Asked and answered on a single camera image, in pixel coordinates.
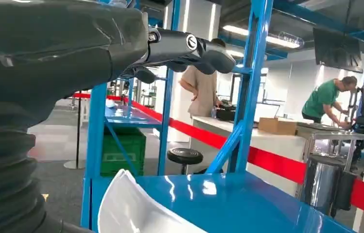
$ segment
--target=man's arm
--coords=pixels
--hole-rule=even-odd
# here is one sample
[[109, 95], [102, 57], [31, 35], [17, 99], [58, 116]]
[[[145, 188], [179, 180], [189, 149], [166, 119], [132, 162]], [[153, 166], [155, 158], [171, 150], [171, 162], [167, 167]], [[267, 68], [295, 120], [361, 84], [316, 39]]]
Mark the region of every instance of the man's arm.
[[179, 81], [180, 85], [187, 91], [190, 91], [193, 93], [193, 98], [192, 98], [192, 101], [194, 101], [197, 96], [199, 95], [199, 92], [197, 91], [196, 88], [194, 88], [192, 85], [190, 85], [190, 83], [188, 83], [187, 81], [181, 79]]
[[341, 105], [336, 101], [333, 103], [333, 107], [336, 108], [336, 110], [338, 110], [339, 112], [341, 112], [341, 113], [343, 113], [345, 115], [348, 114], [348, 110], [343, 110]]
[[333, 122], [335, 122], [338, 126], [342, 127], [343, 129], [349, 129], [350, 128], [349, 122], [339, 121], [338, 117], [336, 117], [335, 114], [333, 114], [332, 107], [331, 107], [330, 104], [324, 104], [323, 108], [324, 108], [324, 111], [325, 111], [326, 115], [328, 115], [329, 118]]
[[332, 106], [330, 104], [323, 104], [323, 108], [324, 108], [324, 111], [326, 113], [326, 115], [329, 116], [329, 118], [335, 122], [336, 124], [340, 124], [340, 121], [339, 119], [335, 116], [335, 114], [333, 114], [332, 112]]
[[182, 78], [179, 81], [179, 84], [187, 91], [193, 93], [192, 101], [194, 101], [197, 96], [199, 95], [198, 90], [194, 86], [196, 84], [196, 74], [195, 74], [195, 67], [190, 66], [186, 69], [185, 73], [183, 73]]
[[218, 106], [218, 107], [222, 104], [222, 102], [219, 100], [218, 96], [216, 96], [215, 103], [216, 103], [216, 106]]

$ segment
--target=black stool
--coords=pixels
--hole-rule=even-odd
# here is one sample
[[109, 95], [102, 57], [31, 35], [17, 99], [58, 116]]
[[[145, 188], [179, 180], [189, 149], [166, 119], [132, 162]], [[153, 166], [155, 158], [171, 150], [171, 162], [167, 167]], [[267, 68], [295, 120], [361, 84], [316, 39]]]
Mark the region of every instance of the black stool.
[[203, 155], [193, 149], [172, 148], [167, 152], [168, 159], [182, 165], [182, 175], [186, 175], [188, 165], [199, 164], [203, 161]]

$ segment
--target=retractable belt barrier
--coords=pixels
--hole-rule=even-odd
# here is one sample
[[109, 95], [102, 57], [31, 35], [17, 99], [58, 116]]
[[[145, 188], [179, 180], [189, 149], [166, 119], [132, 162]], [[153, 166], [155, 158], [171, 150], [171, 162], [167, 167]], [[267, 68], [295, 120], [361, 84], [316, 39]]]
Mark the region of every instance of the retractable belt barrier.
[[[74, 94], [73, 96], [76, 98], [90, 98], [90, 94]], [[107, 99], [121, 100], [121, 98], [118, 96], [107, 96]], [[155, 118], [156, 120], [162, 121], [162, 114], [135, 101], [132, 101], [132, 105], [145, 114]], [[196, 128], [192, 125], [172, 118], [169, 119], [169, 126], [217, 149], [222, 148], [227, 139], [226, 137]], [[281, 177], [296, 182], [297, 184], [303, 184], [306, 170], [305, 163], [288, 159], [255, 147], [249, 148], [247, 161]], [[352, 205], [364, 210], [364, 182], [359, 179], [355, 180], [351, 195], [351, 203]]]

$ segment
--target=wall-mounted monitor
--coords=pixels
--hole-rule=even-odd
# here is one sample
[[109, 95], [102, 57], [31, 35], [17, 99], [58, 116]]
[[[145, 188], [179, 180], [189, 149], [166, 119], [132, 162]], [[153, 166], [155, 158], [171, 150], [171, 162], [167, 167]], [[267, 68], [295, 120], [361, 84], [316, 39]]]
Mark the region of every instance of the wall-mounted monitor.
[[362, 73], [359, 40], [341, 33], [313, 29], [315, 57], [318, 65]]

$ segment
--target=person's arm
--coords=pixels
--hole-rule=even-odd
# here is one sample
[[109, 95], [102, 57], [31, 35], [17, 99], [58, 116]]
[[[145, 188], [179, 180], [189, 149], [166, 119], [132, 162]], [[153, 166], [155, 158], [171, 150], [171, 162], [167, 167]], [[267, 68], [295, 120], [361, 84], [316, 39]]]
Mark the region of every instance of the person's arm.
[[325, 114], [328, 115], [333, 122], [344, 129], [348, 128], [349, 124], [344, 121], [339, 121], [338, 117], [332, 112], [332, 105], [336, 102], [334, 102], [334, 96], [332, 96], [332, 92], [329, 89], [325, 89], [323, 86], [318, 88], [318, 101], [323, 105]]
[[348, 114], [348, 110], [343, 110], [341, 105], [338, 103], [338, 102], [334, 102], [333, 105], [332, 105], [334, 108], [336, 108], [336, 110], [338, 110], [339, 112], [347, 115]]
[[198, 90], [196, 89], [196, 75], [195, 75], [195, 67], [188, 67], [185, 73], [183, 73], [182, 78], [179, 81], [179, 84], [187, 91], [193, 93], [192, 101], [194, 101], [199, 95]]
[[326, 115], [329, 116], [329, 118], [335, 122], [337, 125], [340, 124], [339, 119], [335, 116], [335, 114], [333, 114], [332, 112], [332, 106], [330, 104], [323, 104], [323, 108], [324, 108], [324, 112]]
[[219, 100], [218, 96], [216, 96], [216, 106], [220, 106], [222, 102]]

